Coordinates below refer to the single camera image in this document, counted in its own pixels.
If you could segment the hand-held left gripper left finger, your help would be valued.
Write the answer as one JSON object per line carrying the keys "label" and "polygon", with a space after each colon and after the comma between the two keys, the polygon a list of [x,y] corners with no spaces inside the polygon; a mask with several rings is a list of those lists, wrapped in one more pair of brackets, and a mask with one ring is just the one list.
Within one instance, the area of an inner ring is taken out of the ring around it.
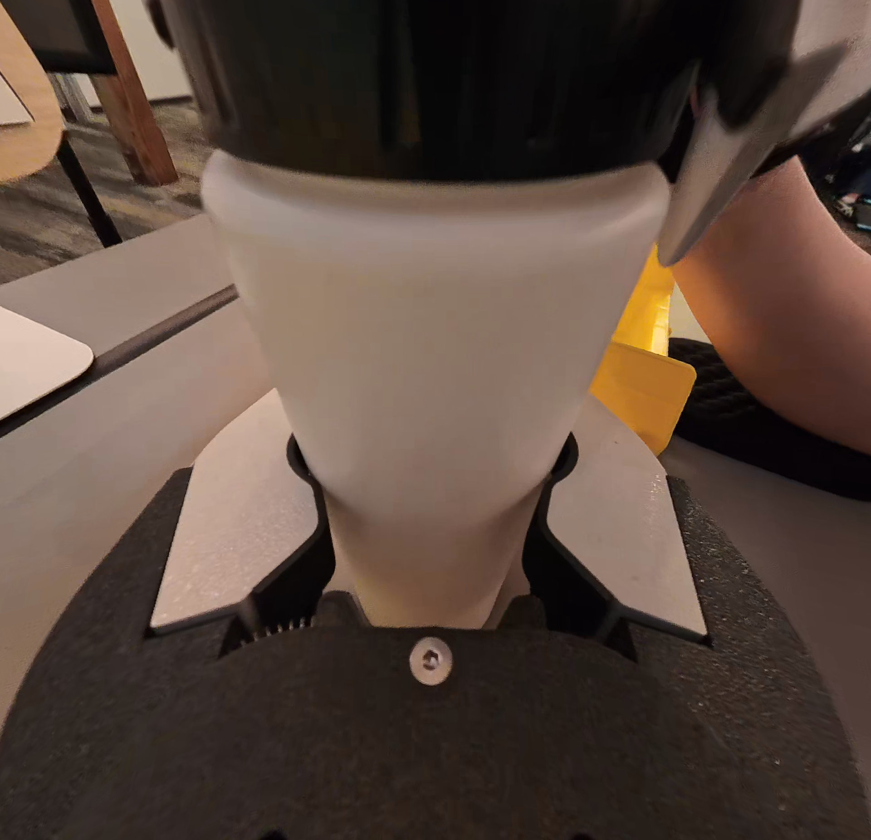
{"label": "hand-held left gripper left finger", "polygon": [[261,635],[304,625],[334,569],[321,486],[267,394],[196,458],[150,626],[168,635],[229,617]]}

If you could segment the white plastic bottle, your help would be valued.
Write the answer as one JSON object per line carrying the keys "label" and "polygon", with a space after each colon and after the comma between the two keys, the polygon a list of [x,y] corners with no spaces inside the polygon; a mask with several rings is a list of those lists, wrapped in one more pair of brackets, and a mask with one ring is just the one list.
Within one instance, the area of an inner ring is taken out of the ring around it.
{"label": "white plastic bottle", "polygon": [[201,186],[365,616],[482,628],[665,221],[666,177],[381,181],[218,150]]}

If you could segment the black metal stand leg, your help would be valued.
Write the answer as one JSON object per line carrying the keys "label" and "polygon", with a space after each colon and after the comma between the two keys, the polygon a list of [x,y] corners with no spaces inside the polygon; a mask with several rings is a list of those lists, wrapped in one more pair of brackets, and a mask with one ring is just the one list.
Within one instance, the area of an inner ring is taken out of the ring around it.
{"label": "black metal stand leg", "polygon": [[123,239],[114,221],[103,207],[91,180],[85,173],[74,149],[71,147],[66,130],[61,134],[56,159],[67,180],[71,183],[71,187],[76,193],[79,202],[82,204],[89,223],[101,245],[104,248],[110,248],[122,244]]}

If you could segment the black bottle lid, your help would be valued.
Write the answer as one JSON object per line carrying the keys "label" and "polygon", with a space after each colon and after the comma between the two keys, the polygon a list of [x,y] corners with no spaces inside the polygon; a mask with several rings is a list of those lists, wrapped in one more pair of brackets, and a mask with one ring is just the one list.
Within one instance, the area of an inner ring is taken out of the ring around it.
{"label": "black bottle lid", "polygon": [[539,181],[658,163],[693,92],[749,122],[801,0],[152,0],[212,146],[396,181]]}

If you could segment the person's right forearm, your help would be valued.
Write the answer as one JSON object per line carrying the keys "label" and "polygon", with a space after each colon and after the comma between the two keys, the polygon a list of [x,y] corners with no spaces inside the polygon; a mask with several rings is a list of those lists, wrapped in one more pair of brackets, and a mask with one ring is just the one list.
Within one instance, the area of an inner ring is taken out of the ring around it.
{"label": "person's right forearm", "polygon": [[870,453],[870,260],[797,156],[746,185],[672,275],[726,367],[779,417]]}

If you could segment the yellow plastic bin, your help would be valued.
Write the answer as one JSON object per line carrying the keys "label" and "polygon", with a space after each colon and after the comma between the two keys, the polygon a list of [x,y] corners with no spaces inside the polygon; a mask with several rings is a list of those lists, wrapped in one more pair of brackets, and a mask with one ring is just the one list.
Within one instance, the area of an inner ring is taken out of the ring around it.
{"label": "yellow plastic bin", "polygon": [[668,447],[697,377],[668,355],[673,289],[653,248],[591,385],[591,394],[655,455]]}

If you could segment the black textured pad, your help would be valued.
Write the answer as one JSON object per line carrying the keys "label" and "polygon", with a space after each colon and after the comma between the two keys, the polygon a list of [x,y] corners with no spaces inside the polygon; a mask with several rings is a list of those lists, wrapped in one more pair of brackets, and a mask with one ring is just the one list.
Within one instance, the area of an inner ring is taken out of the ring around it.
{"label": "black textured pad", "polygon": [[696,373],[677,437],[805,486],[870,500],[868,454],[823,439],[765,407],[709,343],[672,337],[668,355]]}

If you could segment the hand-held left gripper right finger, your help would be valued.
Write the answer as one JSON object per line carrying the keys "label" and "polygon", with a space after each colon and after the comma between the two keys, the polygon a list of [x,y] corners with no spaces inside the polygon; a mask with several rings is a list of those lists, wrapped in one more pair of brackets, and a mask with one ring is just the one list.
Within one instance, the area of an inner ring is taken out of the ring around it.
{"label": "hand-held left gripper right finger", "polygon": [[634,623],[708,637],[665,470],[597,399],[584,400],[543,487],[524,573],[552,630],[607,640]]}

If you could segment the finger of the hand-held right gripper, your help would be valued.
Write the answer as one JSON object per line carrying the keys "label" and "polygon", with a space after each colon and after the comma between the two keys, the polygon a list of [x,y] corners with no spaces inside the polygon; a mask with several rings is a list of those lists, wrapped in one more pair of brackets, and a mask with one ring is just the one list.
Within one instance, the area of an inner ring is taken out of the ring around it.
{"label": "finger of the hand-held right gripper", "polygon": [[659,262],[678,263],[735,194],[842,127],[869,94],[869,0],[754,0],[725,37],[672,190]]}

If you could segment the wooden furniture leg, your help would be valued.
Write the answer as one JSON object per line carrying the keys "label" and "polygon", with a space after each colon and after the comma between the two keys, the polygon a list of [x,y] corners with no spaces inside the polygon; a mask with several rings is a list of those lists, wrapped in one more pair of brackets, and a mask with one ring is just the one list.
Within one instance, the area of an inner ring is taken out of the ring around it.
{"label": "wooden furniture leg", "polygon": [[110,0],[90,0],[113,61],[110,74],[90,75],[103,113],[136,183],[151,188],[178,181],[165,137],[140,81]]}

